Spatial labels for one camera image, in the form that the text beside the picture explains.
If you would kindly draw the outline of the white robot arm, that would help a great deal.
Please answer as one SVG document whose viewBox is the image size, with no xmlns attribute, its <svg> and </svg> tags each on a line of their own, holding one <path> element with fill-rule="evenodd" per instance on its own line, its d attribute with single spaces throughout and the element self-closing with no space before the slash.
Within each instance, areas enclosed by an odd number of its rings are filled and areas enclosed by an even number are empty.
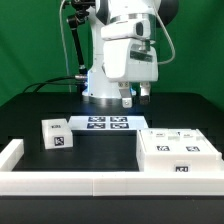
<svg viewBox="0 0 224 224">
<path fill-rule="evenodd" d="M 156 29 L 177 15 L 179 0 L 95 0 L 89 9 L 93 65 L 83 97 L 89 102 L 130 108 L 133 98 L 150 100 L 158 80 Z"/>
</svg>

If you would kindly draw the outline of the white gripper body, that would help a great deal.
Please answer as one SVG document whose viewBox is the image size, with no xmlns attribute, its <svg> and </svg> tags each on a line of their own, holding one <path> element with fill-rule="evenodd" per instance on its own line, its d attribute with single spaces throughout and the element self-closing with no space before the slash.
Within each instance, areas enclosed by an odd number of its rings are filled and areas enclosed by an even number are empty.
<svg viewBox="0 0 224 224">
<path fill-rule="evenodd" d="M 111 82 L 158 80 L 157 56 L 150 46 L 150 36 L 148 19 L 114 22 L 101 29 L 103 66 Z"/>
</svg>

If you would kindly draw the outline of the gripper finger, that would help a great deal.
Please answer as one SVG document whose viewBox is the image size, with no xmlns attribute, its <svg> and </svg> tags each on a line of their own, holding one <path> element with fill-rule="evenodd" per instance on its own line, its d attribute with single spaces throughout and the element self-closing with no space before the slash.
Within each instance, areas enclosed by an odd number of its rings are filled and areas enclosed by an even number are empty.
<svg viewBox="0 0 224 224">
<path fill-rule="evenodd" d="M 146 105 L 150 102 L 150 90 L 151 90 L 151 85 L 149 82 L 140 83 L 139 100 L 141 105 Z"/>
<path fill-rule="evenodd" d="M 124 108 L 132 107 L 132 95 L 131 89 L 128 82 L 119 82 L 118 83 L 119 92 L 122 98 L 122 106 Z"/>
</svg>

